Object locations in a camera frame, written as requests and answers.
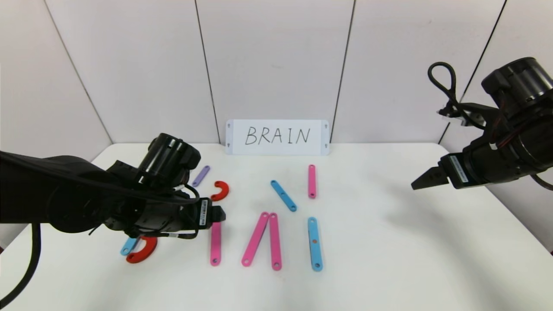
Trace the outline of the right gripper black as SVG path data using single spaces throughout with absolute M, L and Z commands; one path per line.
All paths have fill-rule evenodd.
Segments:
M 441 158 L 411 183 L 413 190 L 451 183 L 456 189 L 496 183 L 505 173 L 505 150 L 493 150 L 487 143 L 471 143 L 460 153 Z

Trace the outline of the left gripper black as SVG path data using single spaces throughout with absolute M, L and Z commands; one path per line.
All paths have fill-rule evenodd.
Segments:
M 226 213 L 221 206 L 212 206 L 208 197 L 202 197 L 199 201 L 180 207 L 180 230 L 204 230 L 209 228 L 211 209 L 211 222 L 223 222 Z

